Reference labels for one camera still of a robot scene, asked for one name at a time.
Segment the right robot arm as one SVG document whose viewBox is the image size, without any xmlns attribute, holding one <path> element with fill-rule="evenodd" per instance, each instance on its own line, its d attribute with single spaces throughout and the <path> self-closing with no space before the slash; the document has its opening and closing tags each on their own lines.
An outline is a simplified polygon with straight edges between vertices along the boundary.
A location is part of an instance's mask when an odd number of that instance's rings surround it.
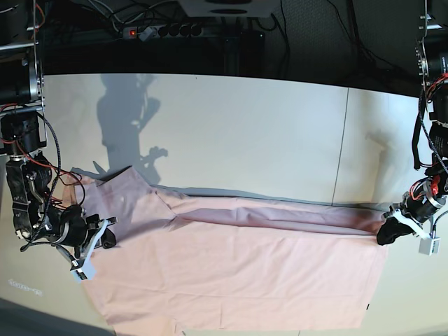
<svg viewBox="0 0 448 336">
<path fill-rule="evenodd" d="M 36 1 L 1 2 L 1 155 L 6 162 L 15 234 L 32 246 L 56 248 L 80 280 L 91 279 L 95 248 L 115 246 L 110 226 L 116 218 L 86 216 L 82 202 L 63 206 L 53 193 L 63 175 L 81 179 L 51 164 L 42 150 L 55 131 L 45 117 L 39 30 L 45 22 Z"/>
</svg>

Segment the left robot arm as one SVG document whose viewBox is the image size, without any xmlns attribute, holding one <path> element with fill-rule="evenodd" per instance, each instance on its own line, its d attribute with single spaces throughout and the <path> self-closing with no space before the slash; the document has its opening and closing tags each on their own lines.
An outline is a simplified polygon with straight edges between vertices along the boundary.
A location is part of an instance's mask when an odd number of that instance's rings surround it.
<svg viewBox="0 0 448 336">
<path fill-rule="evenodd" d="M 380 246 L 397 238 L 420 238 L 419 252 L 428 256 L 440 248 L 438 211 L 447 204 L 447 2 L 424 1 L 419 17 L 416 57 L 421 92 L 412 135 L 414 169 L 425 176 L 411 185 L 383 214 L 377 233 Z"/>
</svg>

